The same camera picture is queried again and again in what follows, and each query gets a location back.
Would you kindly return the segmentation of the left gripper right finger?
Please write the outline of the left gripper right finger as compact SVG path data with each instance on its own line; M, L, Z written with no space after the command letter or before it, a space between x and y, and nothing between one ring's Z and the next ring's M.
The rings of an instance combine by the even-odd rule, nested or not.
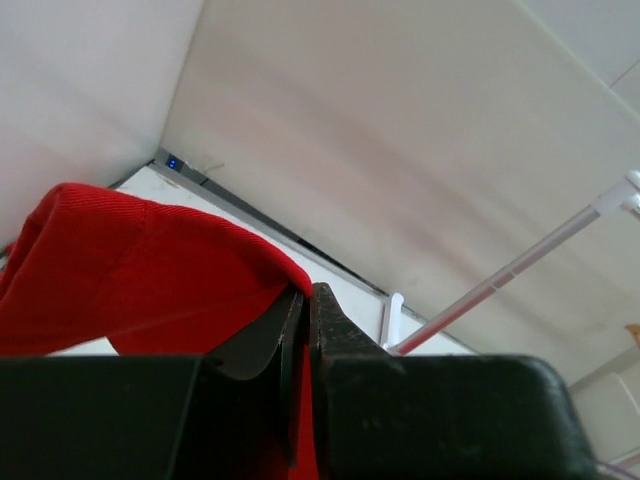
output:
M309 353L316 464L322 479L400 477L398 360L313 285Z

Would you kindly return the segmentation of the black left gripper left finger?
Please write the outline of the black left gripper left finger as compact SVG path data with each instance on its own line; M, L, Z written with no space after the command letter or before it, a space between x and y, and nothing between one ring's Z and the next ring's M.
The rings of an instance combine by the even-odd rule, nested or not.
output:
M224 468L296 463L305 297L285 288L256 320L204 357L205 412Z

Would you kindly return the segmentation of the red trousers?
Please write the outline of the red trousers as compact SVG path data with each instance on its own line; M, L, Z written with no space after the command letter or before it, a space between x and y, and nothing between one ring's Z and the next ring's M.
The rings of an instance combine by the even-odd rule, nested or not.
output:
M204 357L307 273L261 237L194 209L54 187L1 275L5 479L314 479L304 347L296 463L224 468Z

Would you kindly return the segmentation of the wooden clothes hanger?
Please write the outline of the wooden clothes hanger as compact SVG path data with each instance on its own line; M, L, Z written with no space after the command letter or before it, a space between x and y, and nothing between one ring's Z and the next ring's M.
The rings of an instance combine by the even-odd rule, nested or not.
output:
M636 346L640 348L640 325L629 324L625 326L625 330L629 332Z

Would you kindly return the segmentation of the white clothes rack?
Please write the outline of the white clothes rack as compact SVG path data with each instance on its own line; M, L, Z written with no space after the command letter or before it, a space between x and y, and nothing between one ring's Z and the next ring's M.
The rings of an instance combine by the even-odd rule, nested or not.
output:
M403 340L399 338L399 333L404 297L398 292L391 294L386 300L383 311L380 345L392 355L404 356L413 352L577 233L599 218L617 210L625 211L634 218L639 217L639 172L637 170L626 173L621 180L597 196L569 220L484 279Z

